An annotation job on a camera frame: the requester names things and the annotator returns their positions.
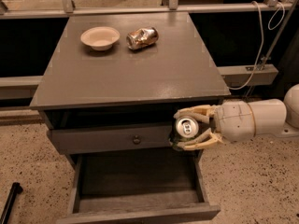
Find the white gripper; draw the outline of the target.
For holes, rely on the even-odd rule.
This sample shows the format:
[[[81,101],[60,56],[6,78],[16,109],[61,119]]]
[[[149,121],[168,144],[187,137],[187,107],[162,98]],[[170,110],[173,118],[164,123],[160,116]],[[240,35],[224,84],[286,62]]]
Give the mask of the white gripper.
[[[197,105],[178,110],[174,118],[192,117],[205,124],[214,117],[216,130],[210,128],[193,140],[178,142],[178,147],[185,151],[205,149],[222,144],[222,138],[230,142],[239,142],[250,139],[255,134],[255,121],[249,105],[243,101],[229,101],[220,106]]]

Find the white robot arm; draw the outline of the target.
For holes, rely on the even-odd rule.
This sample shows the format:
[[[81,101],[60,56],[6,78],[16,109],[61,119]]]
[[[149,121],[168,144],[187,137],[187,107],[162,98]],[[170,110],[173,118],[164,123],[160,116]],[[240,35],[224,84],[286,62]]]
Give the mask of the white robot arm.
[[[282,101],[197,105],[178,110],[174,119],[169,142],[176,150],[195,151],[216,144],[246,141],[263,134],[296,136],[299,130],[299,85],[292,86]]]

